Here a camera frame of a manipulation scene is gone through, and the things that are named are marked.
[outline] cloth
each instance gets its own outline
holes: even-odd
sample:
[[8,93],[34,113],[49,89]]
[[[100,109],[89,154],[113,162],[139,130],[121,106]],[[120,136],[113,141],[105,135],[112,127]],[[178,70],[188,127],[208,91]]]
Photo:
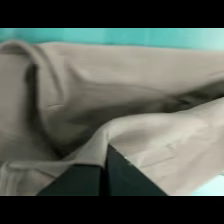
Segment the cloth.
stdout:
[[142,105],[223,79],[223,56],[1,44],[0,195],[36,195],[74,164],[104,167],[108,144],[168,195],[189,194],[224,169],[224,100],[171,114]]

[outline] black object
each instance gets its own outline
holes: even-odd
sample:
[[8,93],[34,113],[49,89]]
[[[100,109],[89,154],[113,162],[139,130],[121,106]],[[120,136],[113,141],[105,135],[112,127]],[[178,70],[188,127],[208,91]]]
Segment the black object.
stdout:
[[105,169],[74,165],[38,196],[167,196],[112,146]]

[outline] beige fabric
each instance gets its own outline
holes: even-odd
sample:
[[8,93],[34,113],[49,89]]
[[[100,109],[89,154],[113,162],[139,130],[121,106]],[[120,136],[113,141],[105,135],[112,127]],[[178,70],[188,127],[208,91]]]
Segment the beige fabric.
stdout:
[[[168,194],[190,193],[224,169],[224,100],[173,114],[136,108],[223,79],[223,58],[192,50],[2,44],[0,195],[35,195],[71,164],[104,166],[108,144]],[[38,113],[53,147],[28,125],[32,65]]]

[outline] turquoise background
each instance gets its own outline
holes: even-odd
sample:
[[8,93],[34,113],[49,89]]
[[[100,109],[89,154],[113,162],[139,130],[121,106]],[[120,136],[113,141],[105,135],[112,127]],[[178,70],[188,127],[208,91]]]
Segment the turquoise background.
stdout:
[[0,41],[14,38],[224,50],[224,28],[0,28]]

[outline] crumpled fabric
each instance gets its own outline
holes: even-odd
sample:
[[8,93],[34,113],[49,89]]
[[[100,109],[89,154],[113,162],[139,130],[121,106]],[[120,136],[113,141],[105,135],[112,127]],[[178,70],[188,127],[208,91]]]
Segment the crumpled fabric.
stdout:
[[224,100],[150,102],[224,78],[223,52],[9,41],[0,45],[0,195],[36,195],[112,145],[169,195],[224,170]]

